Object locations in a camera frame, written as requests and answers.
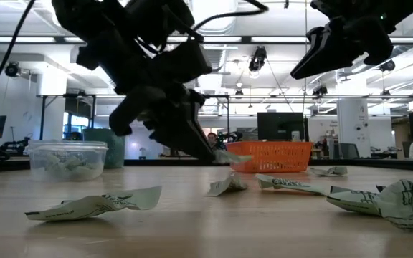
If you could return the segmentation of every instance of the desk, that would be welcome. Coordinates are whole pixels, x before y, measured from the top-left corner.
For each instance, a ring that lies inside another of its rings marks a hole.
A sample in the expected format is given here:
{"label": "desk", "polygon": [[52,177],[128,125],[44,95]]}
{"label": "desk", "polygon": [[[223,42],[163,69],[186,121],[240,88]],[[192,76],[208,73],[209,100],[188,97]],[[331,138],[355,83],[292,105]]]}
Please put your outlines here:
{"label": "desk", "polygon": [[[261,191],[244,175],[247,191],[203,197],[209,182],[226,176],[227,167],[127,167],[106,171],[82,183],[39,183],[28,171],[0,173],[0,258],[256,258],[256,257],[413,257],[413,233],[379,217],[344,211],[322,196],[291,191]],[[413,171],[348,168],[347,178],[291,173],[328,188],[375,191]],[[106,191],[163,186],[151,211],[117,211],[96,219],[63,223],[28,221],[36,211]]]}

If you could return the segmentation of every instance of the container lid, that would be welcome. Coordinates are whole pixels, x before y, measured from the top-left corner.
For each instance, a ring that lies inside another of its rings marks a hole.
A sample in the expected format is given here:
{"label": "container lid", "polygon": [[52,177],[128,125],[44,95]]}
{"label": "container lid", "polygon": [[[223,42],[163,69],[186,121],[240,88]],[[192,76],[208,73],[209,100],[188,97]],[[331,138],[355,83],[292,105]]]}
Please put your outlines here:
{"label": "container lid", "polygon": [[108,144],[98,141],[71,141],[71,140],[31,140],[28,149],[43,150],[107,150]]}

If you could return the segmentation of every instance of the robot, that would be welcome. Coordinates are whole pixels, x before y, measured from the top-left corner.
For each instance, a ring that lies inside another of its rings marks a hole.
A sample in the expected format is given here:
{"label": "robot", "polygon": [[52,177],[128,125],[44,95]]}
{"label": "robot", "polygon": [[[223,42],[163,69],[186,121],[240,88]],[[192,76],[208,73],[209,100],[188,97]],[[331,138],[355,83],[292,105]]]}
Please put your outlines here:
{"label": "robot", "polygon": [[[203,37],[196,33],[199,27],[217,18],[268,10],[256,0],[246,1],[259,10],[216,15],[193,29],[194,18],[183,0],[130,0],[125,6],[117,0],[52,0],[52,5],[62,27],[87,44],[77,63],[89,70],[102,67],[115,92],[125,95],[109,118],[116,135],[130,135],[130,123],[140,120],[152,131],[151,139],[213,161],[214,151],[197,120],[207,96],[184,83],[212,72]],[[380,65],[393,50],[388,35],[413,13],[413,1],[405,0],[312,0],[310,6],[329,22],[307,33],[310,50],[291,72],[295,79],[351,66],[364,52],[369,54],[366,65]],[[165,52],[175,31],[189,39]]]}

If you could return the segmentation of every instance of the clear plastic container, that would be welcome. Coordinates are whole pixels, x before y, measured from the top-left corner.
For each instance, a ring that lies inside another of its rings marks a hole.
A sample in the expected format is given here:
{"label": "clear plastic container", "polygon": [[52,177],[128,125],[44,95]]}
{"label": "clear plastic container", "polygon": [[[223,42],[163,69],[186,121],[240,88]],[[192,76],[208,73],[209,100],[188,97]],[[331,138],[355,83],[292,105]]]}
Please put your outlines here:
{"label": "clear plastic container", "polygon": [[103,172],[107,150],[102,142],[31,140],[31,173],[42,181],[92,180]]}

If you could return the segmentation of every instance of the red object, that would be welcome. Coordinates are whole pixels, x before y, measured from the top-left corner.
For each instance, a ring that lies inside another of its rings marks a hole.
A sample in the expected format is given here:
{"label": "red object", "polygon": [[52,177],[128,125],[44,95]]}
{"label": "red object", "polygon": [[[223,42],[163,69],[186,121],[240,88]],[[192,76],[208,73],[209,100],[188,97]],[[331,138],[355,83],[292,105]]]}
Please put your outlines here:
{"label": "red object", "polygon": [[313,143],[245,141],[226,144],[233,154],[252,156],[251,161],[231,165],[243,173],[291,173],[307,170]]}

